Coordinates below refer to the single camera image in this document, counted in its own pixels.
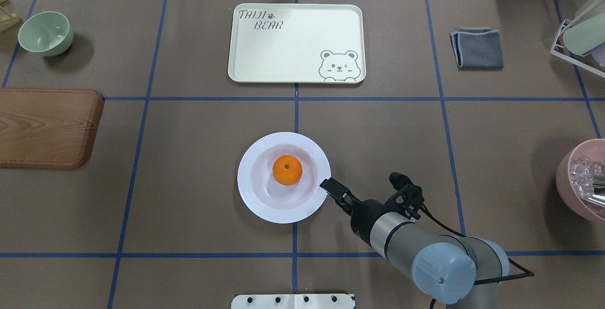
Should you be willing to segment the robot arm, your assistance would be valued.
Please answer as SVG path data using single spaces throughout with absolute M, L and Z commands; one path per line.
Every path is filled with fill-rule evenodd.
M 448 309 L 496 309 L 502 277 L 510 266 L 499 245 L 476 237 L 434 234 L 419 226 L 428 212 L 421 187 L 393 172 L 395 189 L 385 203 L 361 201 L 329 178 L 320 186 L 350 216 L 351 229 L 423 293 Z

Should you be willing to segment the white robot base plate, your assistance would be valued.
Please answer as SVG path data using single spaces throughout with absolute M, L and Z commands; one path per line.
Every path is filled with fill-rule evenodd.
M 241 294 L 233 298 L 232 309 L 355 309 L 353 294 Z

